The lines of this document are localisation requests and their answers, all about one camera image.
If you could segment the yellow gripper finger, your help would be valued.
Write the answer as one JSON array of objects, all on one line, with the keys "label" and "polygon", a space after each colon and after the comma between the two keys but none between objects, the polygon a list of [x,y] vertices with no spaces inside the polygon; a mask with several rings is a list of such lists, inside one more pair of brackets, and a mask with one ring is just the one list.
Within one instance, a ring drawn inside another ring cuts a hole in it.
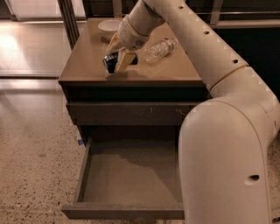
[{"label": "yellow gripper finger", "polygon": [[113,36],[112,39],[110,40],[108,47],[106,49],[106,54],[112,54],[120,51],[122,49],[122,44],[119,39],[119,33],[116,32]]},{"label": "yellow gripper finger", "polygon": [[136,54],[134,50],[122,49],[118,53],[117,63],[115,65],[115,72],[124,72],[127,69],[127,67],[132,63],[135,57]]}]

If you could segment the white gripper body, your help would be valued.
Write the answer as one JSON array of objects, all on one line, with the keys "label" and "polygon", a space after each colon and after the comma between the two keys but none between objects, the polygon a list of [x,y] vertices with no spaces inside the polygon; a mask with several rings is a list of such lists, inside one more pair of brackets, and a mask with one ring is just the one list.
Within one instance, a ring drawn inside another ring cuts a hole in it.
[{"label": "white gripper body", "polygon": [[151,33],[151,21],[147,16],[127,15],[121,22],[118,34],[123,47],[137,50],[144,47]]}]

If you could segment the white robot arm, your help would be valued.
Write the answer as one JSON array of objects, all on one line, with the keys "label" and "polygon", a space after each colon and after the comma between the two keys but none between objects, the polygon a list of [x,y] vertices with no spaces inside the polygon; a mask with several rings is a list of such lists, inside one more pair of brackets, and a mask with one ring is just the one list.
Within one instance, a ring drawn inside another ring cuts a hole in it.
[{"label": "white robot arm", "polygon": [[277,97],[184,0],[138,0],[107,52],[142,48],[162,23],[211,95],[189,112],[179,132],[186,224],[271,224],[267,149],[279,131]]}]

